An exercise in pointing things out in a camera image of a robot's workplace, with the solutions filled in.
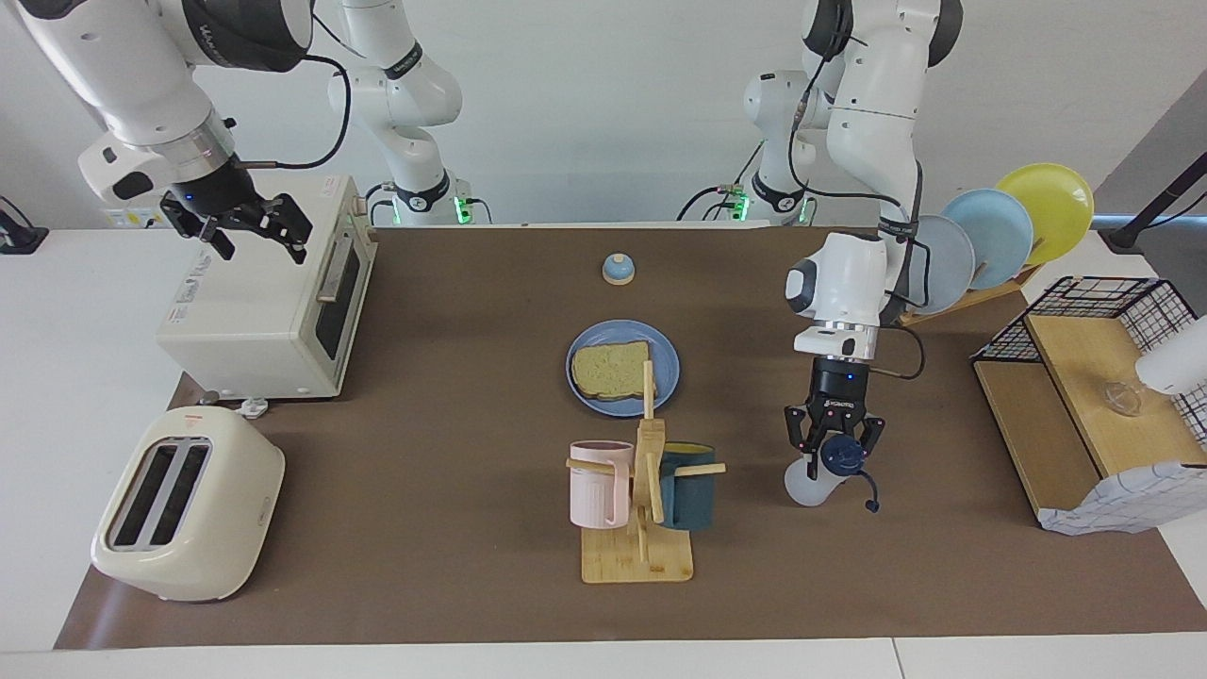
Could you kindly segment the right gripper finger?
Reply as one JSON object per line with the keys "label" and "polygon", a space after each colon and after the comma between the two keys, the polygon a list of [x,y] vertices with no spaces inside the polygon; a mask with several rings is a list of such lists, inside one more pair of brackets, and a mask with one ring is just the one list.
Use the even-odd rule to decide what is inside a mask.
{"label": "right gripper finger", "polygon": [[249,203],[247,224],[255,235],[281,244],[295,263],[307,261],[313,224],[293,197],[279,193],[272,199]]}
{"label": "right gripper finger", "polygon": [[199,218],[173,197],[162,197],[161,211],[169,224],[173,224],[177,236],[206,242],[222,259],[232,259],[237,254],[237,245],[225,235],[217,218]]}

